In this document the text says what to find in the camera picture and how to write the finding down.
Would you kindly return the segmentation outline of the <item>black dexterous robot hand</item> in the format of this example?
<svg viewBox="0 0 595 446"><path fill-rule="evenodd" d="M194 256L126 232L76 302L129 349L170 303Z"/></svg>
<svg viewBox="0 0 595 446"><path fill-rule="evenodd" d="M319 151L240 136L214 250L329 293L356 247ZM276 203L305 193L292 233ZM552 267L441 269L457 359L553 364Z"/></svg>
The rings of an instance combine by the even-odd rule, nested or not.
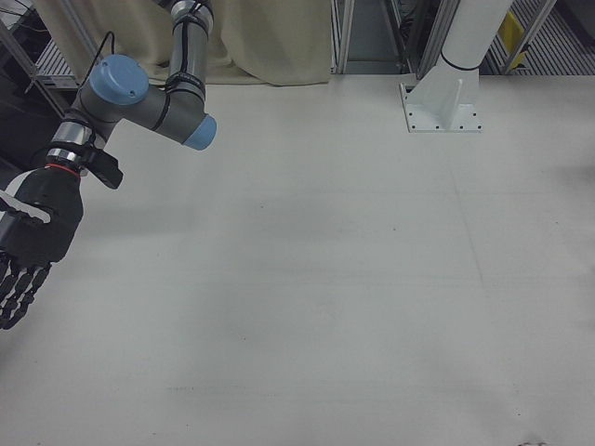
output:
<svg viewBox="0 0 595 446"><path fill-rule="evenodd" d="M1 328L27 313L83 217L80 175L57 164L25 172L1 191Z"/></svg>

